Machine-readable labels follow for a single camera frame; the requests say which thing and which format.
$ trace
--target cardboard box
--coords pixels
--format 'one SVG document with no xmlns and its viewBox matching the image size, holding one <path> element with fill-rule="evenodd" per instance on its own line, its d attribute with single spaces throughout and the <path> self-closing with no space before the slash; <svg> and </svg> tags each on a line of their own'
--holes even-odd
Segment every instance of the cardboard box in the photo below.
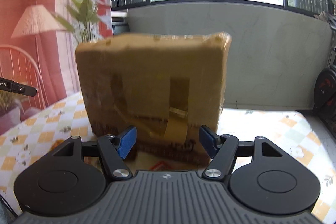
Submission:
<svg viewBox="0 0 336 224">
<path fill-rule="evenodd" d="M 126 33 L 76 49 L 83 99 L 94 134 L 138 130 L 137 147 L 206 165 L 198 129 L 217 130 L 231 37 Z"/>
</svg>

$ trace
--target lampshade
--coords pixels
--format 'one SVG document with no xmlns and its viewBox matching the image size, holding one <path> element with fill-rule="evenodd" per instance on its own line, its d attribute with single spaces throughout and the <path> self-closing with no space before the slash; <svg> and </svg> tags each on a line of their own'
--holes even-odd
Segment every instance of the lampshade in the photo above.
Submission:
<svg viewBox="0 0 336 224">
<path fill-rule="evenodd" d="M 28 6 L 17 23 L 11 38 L 47 31 L 66 30 L 43 5 Z"/>
</svg>

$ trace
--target triangular cutout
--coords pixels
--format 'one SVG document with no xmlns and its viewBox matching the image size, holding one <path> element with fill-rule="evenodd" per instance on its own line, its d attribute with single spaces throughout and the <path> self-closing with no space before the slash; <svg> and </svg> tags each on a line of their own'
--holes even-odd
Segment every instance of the triangular cutout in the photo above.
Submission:
<svg viewBox="0 0 336 224">
<path fill-rule="evenodd" d="M 262 143 L 262 155 L 264 157 L 282 157 L 282 155 L 271 147 L 268 143 Z"/>
<path fill-rule="evenodd" d="M 54 157 L 71 157 L 74 154 L 74 143 L 68 143 L 54 154 Z"/>
</svg>

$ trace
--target chair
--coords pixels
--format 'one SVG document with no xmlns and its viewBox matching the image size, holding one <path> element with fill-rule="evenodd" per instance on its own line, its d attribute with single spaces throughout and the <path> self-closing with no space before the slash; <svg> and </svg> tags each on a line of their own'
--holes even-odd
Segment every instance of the chair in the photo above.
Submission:
<svg viewBox="0 0 336 224">
<path fill-rule="evenodd" d="M 0 77 L 24 83 L 37 89 L 35 97 L 22 102 L 23 111 L 44 109 L 46 96 L 41 73 L 35 60 L 23 49 L 13 45 L 0 45 Z"/>
</svg>

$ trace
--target checkered tablecloth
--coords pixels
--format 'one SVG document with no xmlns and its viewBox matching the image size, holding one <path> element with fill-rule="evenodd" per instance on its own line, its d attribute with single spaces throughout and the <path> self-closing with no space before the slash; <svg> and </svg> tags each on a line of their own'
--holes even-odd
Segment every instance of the checkered tablecloth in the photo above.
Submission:
<svg viewBox="0 0 336 224">
<path fill-rule="evenodd" d="M 327 224 L 336 221 L 335 169 L 320 140 L 301 114 L 225 109 L 218 134 L 232 134 L 242 141 L 265 136 L 307 166 L 321 183 L 321 194 L 313 214 Z M 59 101 L 0 136 L 0 194 L 18 214 L 21 210 L 13 192 L 16 177 L 70 136 L 81 136 L 82 141 L 96 139 L 81 93 Z M 97 158 L 85 160 L 99 168 Z M 251 158 L 238 158 L 235 169 L 249 162 Z M 132 171 L 197 169 L 197 166 L 164 160 L 143 152 L 139 152 L 136 160 L 127 165 Z"/>
</svg>

